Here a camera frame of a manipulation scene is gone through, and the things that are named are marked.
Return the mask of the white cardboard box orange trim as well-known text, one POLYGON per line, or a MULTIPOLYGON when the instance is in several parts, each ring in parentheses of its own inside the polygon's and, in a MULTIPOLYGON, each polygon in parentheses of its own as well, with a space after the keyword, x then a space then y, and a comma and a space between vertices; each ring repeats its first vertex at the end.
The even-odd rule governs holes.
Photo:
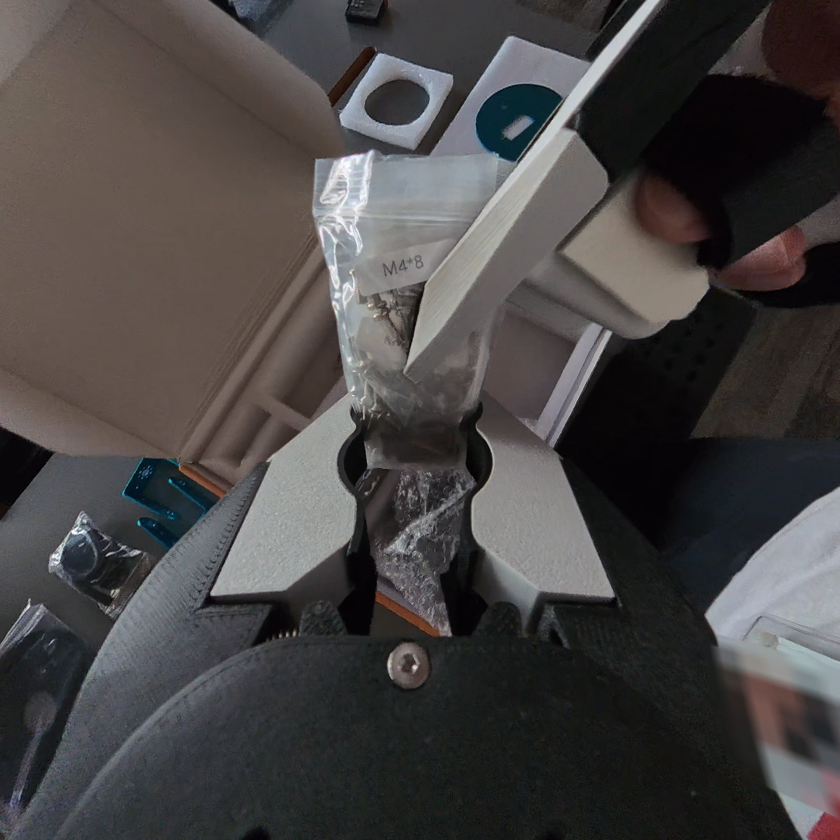
POLYGON ((342 378, 327 95, 209 2, 2 2, 2 428, 230 487, 342 378))

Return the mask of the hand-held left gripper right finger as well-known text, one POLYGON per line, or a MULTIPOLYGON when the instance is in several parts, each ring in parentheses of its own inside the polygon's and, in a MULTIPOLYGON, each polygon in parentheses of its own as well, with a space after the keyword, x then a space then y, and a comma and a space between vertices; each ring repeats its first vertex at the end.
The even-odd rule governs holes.
POLYGON ((616 599, 559 455, 494 399, 466 420, 467 492, 451 565, 451 632, 470 635, 495 604, 525 631, 551 603, 616 599))

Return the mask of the white foam square with hole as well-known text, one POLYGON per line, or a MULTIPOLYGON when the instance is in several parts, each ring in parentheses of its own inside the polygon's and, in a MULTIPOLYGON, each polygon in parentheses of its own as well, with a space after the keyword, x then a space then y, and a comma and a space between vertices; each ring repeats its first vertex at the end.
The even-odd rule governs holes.
POLYGON ((340 112, 341 125, 377 142, 415 151, 454 86, 441 70, 379 53, 340 112))

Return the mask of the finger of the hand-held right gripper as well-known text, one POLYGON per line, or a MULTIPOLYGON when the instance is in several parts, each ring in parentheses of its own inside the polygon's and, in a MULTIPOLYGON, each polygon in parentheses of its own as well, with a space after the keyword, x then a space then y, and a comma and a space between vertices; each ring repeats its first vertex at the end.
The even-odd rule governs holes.
POLYGON ((659 11, 646 1, 594 59, 427 282, 405 375, 422 380, 483 329, 531 268, 596 205, 610 177, 574 121, 659 11))

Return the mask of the bubble wrap bag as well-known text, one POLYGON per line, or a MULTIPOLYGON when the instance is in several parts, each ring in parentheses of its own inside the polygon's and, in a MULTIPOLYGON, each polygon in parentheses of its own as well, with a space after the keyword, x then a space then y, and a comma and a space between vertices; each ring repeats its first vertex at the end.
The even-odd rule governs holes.
POLYGON ((450 636, 444 575, 459 550, 475 480, 466 467, 367 468, 355 484, 364 504, 377 593, 417 626, 450 636))

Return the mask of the person's white shirt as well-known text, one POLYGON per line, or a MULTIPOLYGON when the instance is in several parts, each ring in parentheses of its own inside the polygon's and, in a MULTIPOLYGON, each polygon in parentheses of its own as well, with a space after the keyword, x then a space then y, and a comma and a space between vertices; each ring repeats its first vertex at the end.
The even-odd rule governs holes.
POLYGON ((785 649, 838 667, 839 489, 758 549, 706 618, 718 642, 785 649))

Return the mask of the blue disc with square hole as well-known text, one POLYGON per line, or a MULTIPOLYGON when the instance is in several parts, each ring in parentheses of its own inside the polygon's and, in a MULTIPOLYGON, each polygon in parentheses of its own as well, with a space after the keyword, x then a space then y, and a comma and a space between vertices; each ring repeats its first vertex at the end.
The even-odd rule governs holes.
POLYGON ((494 92, 476 115, 476 135, 488 152, 517 162, 549 121, 563 97, 535 83, 510 85, 494 92))

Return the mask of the person's right hand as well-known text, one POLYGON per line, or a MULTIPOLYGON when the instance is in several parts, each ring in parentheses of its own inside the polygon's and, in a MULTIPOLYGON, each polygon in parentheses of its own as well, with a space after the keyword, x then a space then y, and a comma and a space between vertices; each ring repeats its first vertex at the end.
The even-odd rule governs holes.
MULTIPOLYGON (((656 175, 644 175, 637 187, 640 224, 653 236, 673 244, 698 244, 710 236, 704 217, 682 193, 656 175)), ((734 291, 781 291, 805 275, 805 236, 790 227, 712 275, 734 291)))

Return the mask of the black mesh chair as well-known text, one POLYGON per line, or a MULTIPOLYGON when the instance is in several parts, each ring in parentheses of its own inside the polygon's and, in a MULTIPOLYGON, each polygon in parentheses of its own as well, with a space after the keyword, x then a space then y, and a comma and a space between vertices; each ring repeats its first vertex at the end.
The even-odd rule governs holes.
POLYGON ((711 290, 686 318, 647 339, 610 339, 555 448, 578 463, 608 450, 687 438, 757 315, 711 290))

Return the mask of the clear bag of black parts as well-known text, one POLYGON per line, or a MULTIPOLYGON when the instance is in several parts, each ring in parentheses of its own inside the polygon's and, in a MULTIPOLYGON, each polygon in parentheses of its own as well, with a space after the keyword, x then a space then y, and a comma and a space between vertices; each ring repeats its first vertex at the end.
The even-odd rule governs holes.
POLYGON ((54 758, 91 651, 43 604, 28 603, 1 646, 1 824, 10 834, 54 758))
POLYGON ((116 620, 157 559, 100 530, 84 511, 49 556, 48 571, 116 620))

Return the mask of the clear bag of small screws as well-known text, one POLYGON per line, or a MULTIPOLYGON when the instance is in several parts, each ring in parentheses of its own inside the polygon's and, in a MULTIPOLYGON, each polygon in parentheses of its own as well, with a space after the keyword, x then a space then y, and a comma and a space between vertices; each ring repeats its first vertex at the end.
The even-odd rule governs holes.
POLYGON ((367 464, 456 469, 476 413, 499 310, 419 383, 404 373, 424 287, 504 182, 496 154, 383 155, 316 162, 312 215, 367 464))

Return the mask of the blue metal U bracket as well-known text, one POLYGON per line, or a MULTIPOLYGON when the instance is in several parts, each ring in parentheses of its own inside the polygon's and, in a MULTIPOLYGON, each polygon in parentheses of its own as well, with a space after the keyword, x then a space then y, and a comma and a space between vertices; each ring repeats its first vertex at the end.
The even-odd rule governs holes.
POLYGON ((165 551, 216 504, 218 497, 168 459, 142 458, 122 491, 142 513, 137 525, 165 551))

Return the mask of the person's dark trouser leg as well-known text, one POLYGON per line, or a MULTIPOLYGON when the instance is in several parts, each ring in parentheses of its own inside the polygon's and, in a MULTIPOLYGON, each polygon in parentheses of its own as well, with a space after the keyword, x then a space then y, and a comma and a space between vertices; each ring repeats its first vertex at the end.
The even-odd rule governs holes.
POLYGON ((650 540, 705 613, 765 543, 838 485, 837 441, 692 439, 665 457, 650 540))

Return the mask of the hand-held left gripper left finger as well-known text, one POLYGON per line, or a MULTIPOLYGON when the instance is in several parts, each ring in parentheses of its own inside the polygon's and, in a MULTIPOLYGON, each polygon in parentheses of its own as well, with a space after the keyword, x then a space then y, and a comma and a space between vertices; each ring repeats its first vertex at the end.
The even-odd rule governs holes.
POLYGON ((338 401, 270 458, 211 598, 279 604, 297 622, 327 601, 350 634, 368 635, 375 562, 356 488, 366 468, 360 421, 338 401))

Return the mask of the white foam tray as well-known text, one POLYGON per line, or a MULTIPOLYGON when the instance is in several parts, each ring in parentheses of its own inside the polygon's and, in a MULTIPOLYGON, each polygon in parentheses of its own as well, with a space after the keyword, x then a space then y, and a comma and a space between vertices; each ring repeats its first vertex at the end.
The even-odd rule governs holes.
POLYGON ((564 100, 589 68, 589 61, 535 45, 522 38, 508 37, 430 154, 450 156, 489 153, 476 135, 476 115, 488 97, 510 85, 535 83, 553 89, 564 100))

